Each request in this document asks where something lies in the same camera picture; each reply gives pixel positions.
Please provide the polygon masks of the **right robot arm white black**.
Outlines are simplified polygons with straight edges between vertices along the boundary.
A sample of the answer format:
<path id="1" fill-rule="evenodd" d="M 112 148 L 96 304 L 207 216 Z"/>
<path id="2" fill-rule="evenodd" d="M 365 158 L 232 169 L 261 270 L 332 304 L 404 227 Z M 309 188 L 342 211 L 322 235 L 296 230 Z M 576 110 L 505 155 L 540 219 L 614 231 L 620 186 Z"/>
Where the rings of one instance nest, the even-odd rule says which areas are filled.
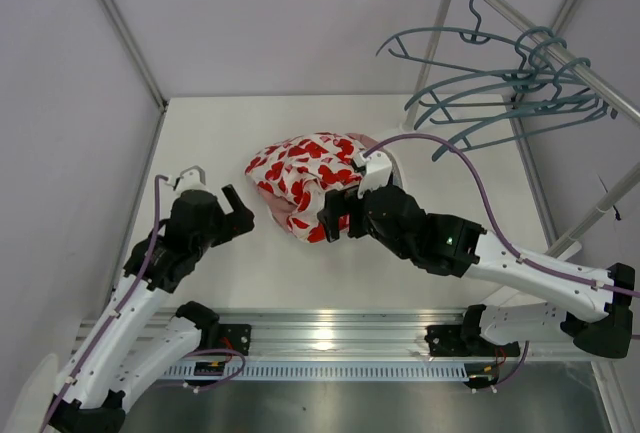
<path id="1" fill-rule="evenodd" d="M 616 263 L 587 268 L 533 252 L 515 253 L 480 224 L 427 213 L 401 188 L 360 194 L 331 191 L 318 214 L 328 241 L 369 236 L 429 274 L 489 281 L 537 298 L 521 306 L 469 306 L 460 324 L 430 327 L 425 340 L 435 357 L 517 356 L 526 342 L 570 342 L 579 350 L 622 359 L 632 341 L 633 268 Z"/>

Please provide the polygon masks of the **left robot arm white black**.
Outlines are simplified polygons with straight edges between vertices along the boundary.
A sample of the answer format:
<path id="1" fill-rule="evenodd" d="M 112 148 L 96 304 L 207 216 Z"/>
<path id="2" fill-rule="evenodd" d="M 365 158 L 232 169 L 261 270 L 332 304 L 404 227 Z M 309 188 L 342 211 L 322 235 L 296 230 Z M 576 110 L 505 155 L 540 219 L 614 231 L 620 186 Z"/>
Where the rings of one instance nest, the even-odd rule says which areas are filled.
<path id="1" fill-rule="evenodd" d="M 109 304 L 56 378 L 41 426 L 58 432 L 117 432 L 137 400 L 176 362 L 213 355 L 246 360 L 220 339 L 218 315 L 190 301 L 145 348 L 134 343 L 149 320 L 212 248 L 251 232 L 254 215 L 231 185 L 225 212 L 203 184 L 182 190 L 169 217 L 154 218 L 136 244 Z"/>

